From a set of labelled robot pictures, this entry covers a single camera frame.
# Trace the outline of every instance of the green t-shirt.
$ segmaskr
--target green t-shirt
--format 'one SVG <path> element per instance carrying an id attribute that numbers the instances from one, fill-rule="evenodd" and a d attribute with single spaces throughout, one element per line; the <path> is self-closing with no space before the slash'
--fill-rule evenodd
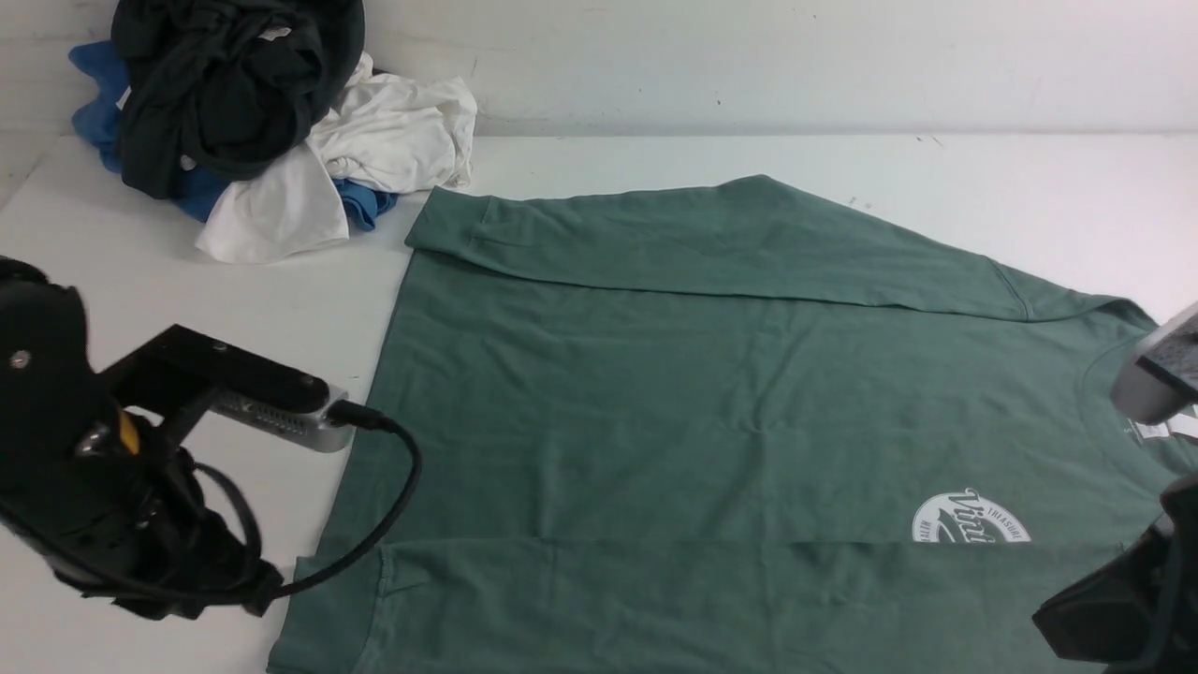
<path id="1" fill-rule="evenodd" d="M 409 514 L 276 674 L 1065 672 L 1031 624 L 1194 469 L 1108 401 L 1154 327 L 767 177 L 436 190 L 370 405 Z M 362 436 L 315 558 L 407 472 Z"/>

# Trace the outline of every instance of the screw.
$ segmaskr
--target screw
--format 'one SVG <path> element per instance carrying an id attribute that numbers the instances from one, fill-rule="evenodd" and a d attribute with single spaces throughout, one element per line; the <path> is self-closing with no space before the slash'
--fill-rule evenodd
<path id="1" fill-rule="evenodd" d="M 96 451 L 96 448 L 98 448 L 107 437 L 108 427 L 103 424 L 97 424 L 96 427 L 92 429 L 90 433 L 84 436 L 83 441 L 79 441 L 79 444 L 75 445 L 75 456 L 91 456 L 91 454 Z"/>

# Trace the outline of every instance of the white wall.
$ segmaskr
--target white wall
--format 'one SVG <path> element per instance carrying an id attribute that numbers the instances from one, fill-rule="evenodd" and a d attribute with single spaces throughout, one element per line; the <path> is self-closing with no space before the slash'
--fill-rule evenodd
<path id="1" fill-rule="evenodd" d="M 482 133 L 1198 130 L 1193 0 L 365 0 Z M 115 0 L 0 0 L 0 128 L 61 126 Z"/>

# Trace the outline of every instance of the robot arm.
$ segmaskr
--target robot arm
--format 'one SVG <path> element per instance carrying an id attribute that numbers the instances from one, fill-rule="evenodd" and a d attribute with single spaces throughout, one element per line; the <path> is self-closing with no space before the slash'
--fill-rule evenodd
<path id="1" fill-rule="evenodd" d="M 1149 425 L 1198 403 L 1198 304 L 1139 345 L 1111 400 Z M 1161 505 L 1131 548 L 1036 612 L 1058 656 L 1111 673 L 1198 670 L 1198 474 L 1170 485 Z"/>
<path id="2" fill-rule="evenodd" d="M 374 547 L 419 480 L 419 451 L 395 423 L 313 376 L 186 327 L 93 372 L 78 292 L 7 257 L 0 257 L 0 523 L 85 596 L 110 597 L 150 619 L 194 619 L 208 606 L 262 615 L 273 600 L 327 581 Z M 260 559 L 258 524 L 237 487 L 182 447 L 210 411 L 319 451 L 346 447 L 351 426 L 387 431 L 412 454 L 412 469 L 362 544 L 284 585 Z M 244 541 L 205 506 L 196 473 L 229 498 Z"/>

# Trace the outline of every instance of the black cable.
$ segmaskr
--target black cable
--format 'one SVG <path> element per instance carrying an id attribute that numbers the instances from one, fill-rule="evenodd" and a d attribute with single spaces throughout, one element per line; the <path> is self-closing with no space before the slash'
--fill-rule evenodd
<path id="1" fill-rule="evenodd" d="M 420 456 L 420 450 L 416 447 L 416 441 L 412 439 L 411 433 L 381 412 L 373 411 L 368 407 L 351 403 L 349 401 L 338 401 L 328 408 L 328 419 L 334 424 L 357 426 L 364 431 L 386 431 L 387 433 L 399 436 L 399 439 L 403 441 L 404 445 L 407 448 L 407 453 L 412 455 L 412 468 L 407 472 L 407 480 L 404 482 L 404 488 L 399 492 L 399 498 L 395 499 L 395 505 L 391 506 L 387 515 L 383 516 L 382 521 L 379 522 L 374 530 L 370 532 L 370 534 L 367 535 L 362 542 L 353 546 L 353 549 L 345 553 L 340 559 L 329 564 L 325 569 L 321 569 L 302 581 L 295 581 L 283 585 L 274 591 L 274 599 L 289 597 L 296 593 L 311 589 L 345 571 L 352 566 L 353 563 L 362 559 L 364 554 L 379 545 L 379 541 L 387 535 L 391 527 L 395 524 L 399 516 L 404 514 L 409 502 L 412 500 L 412 494 L 416 492 L 416 485 L 420 481 L 420 473 L 424 470 L 424 457 Z"/>
<path id="2" fill-rule="evenodd" d="M 377 411 L 373 411 L 370 408 L 359 406 L 357 403 L 351 403 L 349 401 L 339 401 L 337 403 L 333 403 L 333 406 L 329 407 L 328 418 L 331 421 L 335 424 L 356 426 L 364 431 L 385 431 L 387 433 L 398 436 L 400 441 L 404 442 L 404 445 L 407 449 L 409 454 L 412 456 L 412 467 L 407 473 L 407 480 L 404 482 L 404 488 L 400 491 L 399 497 L 395 499 L 395 504 L 391 508 L 387 515 L 383 516 L 382 521 L 374 528 L 374 530 L 371 530 L 370 534 L 362 540 L 362 542 L 359 542 L 350 552 L 345 553 L 344 555 L 341 555 L 341 558 L 329 564 L 325 569 L 321 569 L 320 571 L 303 578 L 302 581 L 296 581 L 294 583 L 283 585 L 271 595 L 272 600 L 289 597 L 296 593 L 302 593 L 304 590 L 311 589 L 323 583 L 325 581 L 328 581 L 329 578 L 337 576 L 338 573 L 345 571 L 346 569 L 352 566 L 353 563 L 362 559 L 363 555 L 370 552 L 379 544 L 379 541 L 381 541 L 382 538 L 387 535 L 387 530 L 391 529 L 391 527 L 395 523 L 395 521 L 399 520 L 399 516 L 404 514 L 404 510 L 407 508 L 407 504 L 412 500 L 412 494 L 416 492 L 416 486 L 420 481 L 420 473 L 423 472 L 424 468 L 424 460 L 420 455 L 420 450 L 416 445 L 416 441 L 412 438 L 411 433 L 409 433 L 403 426 L 397 424 L 394 420 L 389 419 L 388 417 Z M 212 473 L 214 472 L 204 470 L 204 473 L 207 473 L 208 476 L 212 478 L 213 476 Z M 216 479 L 216 482 L 218 486 L 220 486 L 222 490 L 225 488 L 224 481 Z M 236 492 L 236 487 L 234 487 L 234 491 L 237 497 L 241 496 L 240 492 Z M 236 497 L 230 497 L 230 499 L 235 502 L 235 509 L 236 509 L 237 508 Z M 248 505 L 246 506 L 244 512 L 247 514 L 249 512 Z M 14 517 L 14 514 L 0 512 L 0 515 L 4 515 L 7 520 L 13 522 L 14 524 L 22 526 L 20 520 L 18 517 Z M 242 527 L 243 529 L 246 529 L 244 521 L 242 522 Z M 253 530 L 256 534 L 258 532 L 256 523 L 254 523 L 249 530 Z M 243 532 L 243 534 L 248 535 L 248 530 Z M 128 578 L 119 573 L 113 573 L 105 569 L 101 569 L 99 566 L 92 564 L 90 560 L 84 559 L 83 557 L 75 554 L 74 551 L 67 549 L 65 546 L 60 546 L 56 541 L 52 539 L 38 539 L 38 544 L 49 552 L 54 553 L 60 559 L 68 563 L 71 566 L 90 575 L 97 581 L 101 581 L 110 585 L 110 588 L 103 588 L 103 589 L 97 588 L 96 591 L 93 593 L 85 593 L 85 596 L 123 597 L 123 599 L 138 599 L 138 600 L 150 600 L 150 601 L 167 601 L 167 602 L 196 602 L 196 603 L 202 603 L 204 606 L 241 606 L 253 599 L 253 588 L 247 588 L 246 591 L 242 593 L 238 593 L 236 588 L 222 593 L 188 593 L 184 590 L 175 590 L 171 588 L 164 588 L 161 585 L 143 583 L 141 581 Z"/>

